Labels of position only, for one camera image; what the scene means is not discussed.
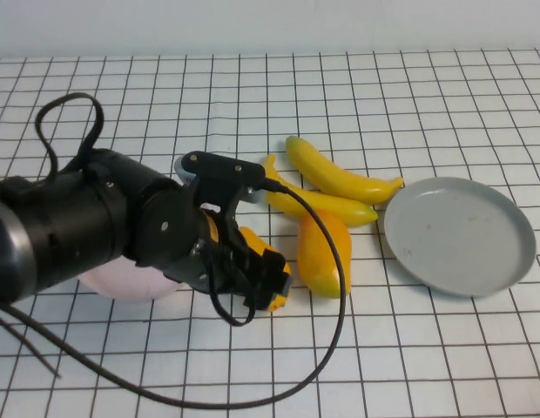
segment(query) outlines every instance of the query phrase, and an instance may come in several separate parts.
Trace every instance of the yellow banana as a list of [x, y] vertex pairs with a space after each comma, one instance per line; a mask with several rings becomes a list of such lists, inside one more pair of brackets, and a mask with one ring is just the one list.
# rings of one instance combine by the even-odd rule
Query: yellow banana
[[[323, 193], [310, 192], [286, 182], [274, 168], [273, 164], [275, 160], [275, 155], [268, 154], [263, 164], [267, 177], [280, 181], [281, 184], [299, 194], [315, 211], [330, 212], [341, 219], [346, 226], [361, 226], [378, 219], [378, 214], [373, 208], [364, 203], [356, 200], [336, 198], [335, 196], [328, 196]], [[286, 194], [267, 192], [266, 201], [270, 206], [291, 217], [302, 218], [307, 215], [305, 208], [294, 198]]]
[[297, 170], [311, 184], [332, 196], [376, 205], [390, 199], [403, 184], [401, 177], [387, 181], [344, 170], [303, 138], [288, 137], [286, 150]]

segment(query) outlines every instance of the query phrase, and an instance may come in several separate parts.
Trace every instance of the plastic plate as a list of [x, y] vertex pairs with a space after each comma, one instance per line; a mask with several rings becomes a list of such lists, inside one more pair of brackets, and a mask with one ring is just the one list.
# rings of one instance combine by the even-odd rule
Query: plastic plate
[[511, 287], [537, 254], [523, 212], [466, 179], [425, 179], [401, 189], [388, 204], [384, 230], [410, 273], [452, 294], [485, 296]]

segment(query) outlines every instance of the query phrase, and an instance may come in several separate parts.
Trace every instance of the pink ball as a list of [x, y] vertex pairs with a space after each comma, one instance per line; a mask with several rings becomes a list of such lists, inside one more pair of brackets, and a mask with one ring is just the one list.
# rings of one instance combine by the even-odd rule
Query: pink ball
[[134, 261], [119, 257], [79, 277], [96, 293], [108, 298], [147, 301], [175, 292], [181, 284], [167, 279], [152, 267], [135, 267]]

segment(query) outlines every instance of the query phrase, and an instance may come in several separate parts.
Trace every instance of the white wall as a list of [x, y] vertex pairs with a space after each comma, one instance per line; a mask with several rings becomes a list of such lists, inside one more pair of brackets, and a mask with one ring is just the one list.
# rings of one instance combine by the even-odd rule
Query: white wall
[[540, 48], [540, 0], [0, 0], [0, 57]]

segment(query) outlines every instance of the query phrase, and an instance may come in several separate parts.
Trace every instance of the black strap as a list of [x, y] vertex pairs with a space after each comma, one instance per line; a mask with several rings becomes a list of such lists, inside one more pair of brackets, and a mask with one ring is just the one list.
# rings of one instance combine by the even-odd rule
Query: black strap
[[86, 163], [90, 160], [94, 144], [96, 144], [96, 140], [99, 138], [102, 129], [104, 129], [105, 116], [102, 105], [94, 97], [86, 93], [67, 94], [66, 96], [53, 100], [40, 109], [36, 115], [34, 126], [36, 127], [37, 136], [39, 137], [40, 141], [42, 141], [42, 144], [44, 144], [45, 150], [50, 157], [51, 168], [49, 174], [45, 178], [46, 181], [52, 181], [57, 176], [59, 171], [59, 162], [57, 160], [56, 153], [53, 151], [53, 148], [51, 148], [48, 140], [44, 137], [44, 133], [42, 132], [42, 121], [44, 120], [45, 115], [47, 115], [51, 110], [76, 98], [88, 98], [90, 101], [92, 101], [96, 111], [96, 119], [94, 120], [94, 125], [90, 129], [90, 132], [88, 132], [88, 135], [86, 135], [83, 143], [78, 148], [77, 156], [62, 170], [62, 172], [76, 171], [86, 166]]

